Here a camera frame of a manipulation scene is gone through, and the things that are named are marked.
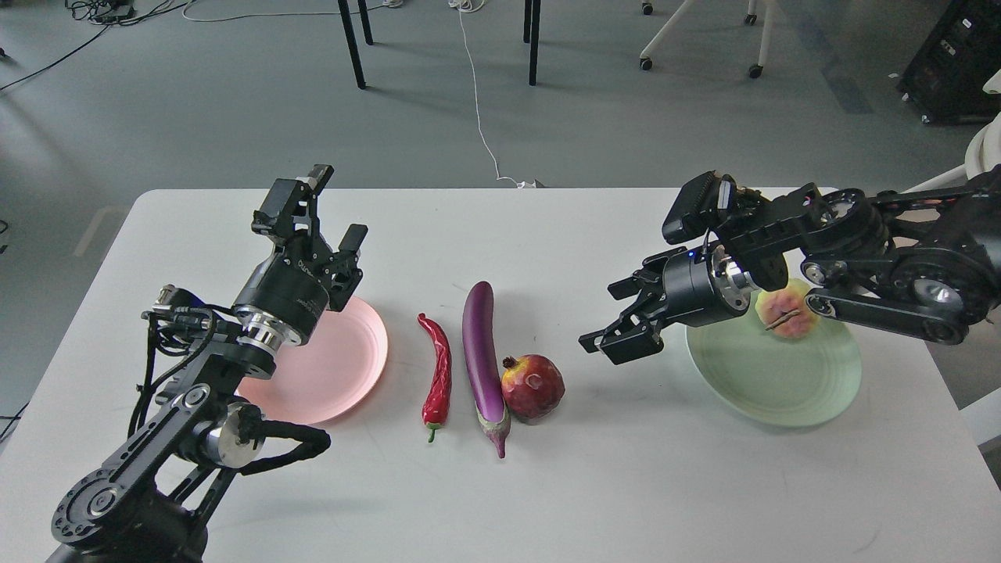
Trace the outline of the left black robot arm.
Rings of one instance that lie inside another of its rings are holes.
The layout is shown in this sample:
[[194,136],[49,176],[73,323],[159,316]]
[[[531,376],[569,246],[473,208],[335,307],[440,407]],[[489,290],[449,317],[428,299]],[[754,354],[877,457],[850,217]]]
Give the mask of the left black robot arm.
[[236,476],[316,457],[326,431],[268,420],[239,398],[246,378],[268,380],[282,346],[310,341],[326,311],[341,311],[364,274],[368,229],[351,224],[339,247],[321,234],[318,197],[333,175],[278,179],[253,214],[273,243],[231,307],[165,285],[147,320],[147,366],[128,438],[71,486],[51,532],[51,562],[200,562],[207,524]]

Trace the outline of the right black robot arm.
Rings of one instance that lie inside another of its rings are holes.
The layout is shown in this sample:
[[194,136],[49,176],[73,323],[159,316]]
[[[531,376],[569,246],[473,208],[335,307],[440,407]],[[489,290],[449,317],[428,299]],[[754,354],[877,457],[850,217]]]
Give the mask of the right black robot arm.
[[632,303],[579,344],[613,364],[660,353],[668,325],[744,316],[755,289],[785,288],[797,249],[813,313],[956,345],[999,305],[999,181],[993,168],[960,188],[869,197],[808,183],[771,199],[705,172],[666,214],[671,249],[608,286]]

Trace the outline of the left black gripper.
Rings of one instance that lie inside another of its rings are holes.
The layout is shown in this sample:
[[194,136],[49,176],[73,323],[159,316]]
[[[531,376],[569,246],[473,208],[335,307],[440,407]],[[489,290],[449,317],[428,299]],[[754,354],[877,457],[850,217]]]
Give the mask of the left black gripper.
[[318,197],[335,168],[318,164],[294,179],[276,179],[253,213],[251,229],[275,245],[235,301],[239,341],[260,349],[304,345],[326,310],[341,311],[362,279],[365,224],[351,224],[332,252],[321,233]]

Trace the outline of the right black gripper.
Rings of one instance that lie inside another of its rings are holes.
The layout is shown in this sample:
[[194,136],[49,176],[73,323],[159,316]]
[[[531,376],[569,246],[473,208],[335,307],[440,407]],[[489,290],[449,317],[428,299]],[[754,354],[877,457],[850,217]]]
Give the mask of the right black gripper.
[[669,324],[710,325],[746,314],[758,291],[750,272],[722,246],[676,247],[649,256],[628,278],[612,282],[615,300],[636,296],[607,328],[580,335],[587,353],[603,353],[615,366],[664,349]]

